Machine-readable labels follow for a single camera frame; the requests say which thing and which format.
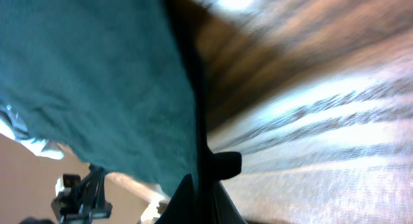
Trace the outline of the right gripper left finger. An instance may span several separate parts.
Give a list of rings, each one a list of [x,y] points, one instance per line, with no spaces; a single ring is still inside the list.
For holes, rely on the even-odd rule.
[[[166,210],[156,224],[195,224],[194,189],[192,176],[187,174],[180,182]]]

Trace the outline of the black shorts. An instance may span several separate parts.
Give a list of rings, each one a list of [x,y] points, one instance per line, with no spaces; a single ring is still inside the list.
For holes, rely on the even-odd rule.
[[[1,0],[1,100],[31,136],[169,196],[197,172],[195,98],[165,0]]]

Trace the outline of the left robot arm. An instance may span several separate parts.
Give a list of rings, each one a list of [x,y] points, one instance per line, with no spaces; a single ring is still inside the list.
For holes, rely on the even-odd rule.
[[[78,174],[63,174],[57,180],[57,195],[51,208],[59,223],[91,224],[96,219],[110,218],[112,204],[105,198],[108,172],[95,165],[89,165],[89,170],[83,178]]]

